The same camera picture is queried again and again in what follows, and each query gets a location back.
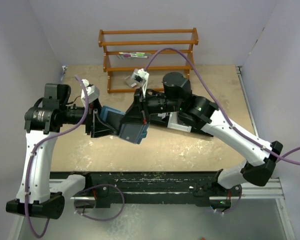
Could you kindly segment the blue card holder wallet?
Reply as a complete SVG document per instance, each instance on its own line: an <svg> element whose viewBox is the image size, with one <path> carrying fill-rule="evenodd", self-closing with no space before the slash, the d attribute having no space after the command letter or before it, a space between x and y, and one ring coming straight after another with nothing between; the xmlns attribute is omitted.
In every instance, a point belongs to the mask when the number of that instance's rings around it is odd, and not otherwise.
<svg viewBox="0 0 300 240"><path fill-rule="evenodd" d="M120 123L125 112L114 109L109 106L103 106L100 112L100 118L116 130L120 139L133 144L140 144L142 139L146 138L149 125L143 123Z"/></svg>

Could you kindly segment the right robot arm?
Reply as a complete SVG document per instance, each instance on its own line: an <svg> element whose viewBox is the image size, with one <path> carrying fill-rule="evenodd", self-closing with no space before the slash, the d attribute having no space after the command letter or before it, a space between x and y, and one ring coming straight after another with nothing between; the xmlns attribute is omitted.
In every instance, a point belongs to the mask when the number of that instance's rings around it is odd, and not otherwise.
<svg viewBox="0 0 300 240"><path fill-rule="evenodd" d="M223 196L243 183L267 184L283 148L280 142L263 140L226 118L216 102L193 94L190 81L181 73L167 73L162 83L163 92L135 91L133 103L119 122L119 138L139 144L146 137L152 115L177 113L182 123L220 139L244 157L242 163L217 172L212 183L216 195Z"/></svg>

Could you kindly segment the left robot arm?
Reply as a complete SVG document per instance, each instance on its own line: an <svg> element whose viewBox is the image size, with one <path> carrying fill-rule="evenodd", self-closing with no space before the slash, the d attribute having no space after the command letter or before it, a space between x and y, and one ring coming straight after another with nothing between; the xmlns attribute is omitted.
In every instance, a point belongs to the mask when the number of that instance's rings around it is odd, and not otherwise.
<svg viewBox="0 0 300 240"><path fill-rule="evenodd" d="M50 185L53 151L58 137L85 126L86 134L93 136L99 130L102 136L114 133L104 120L99 102L99 89L84 79L82 107L69 102L71 87L67 84L46 84L44 96L24 116L26 131L26 158L23 176L15 199L6 203L10 214L27 218L57 220L65 202L76 195L88 196L91 192L107 195L111 185L94 180L93 172L70 172L64 180Z"/></svg>

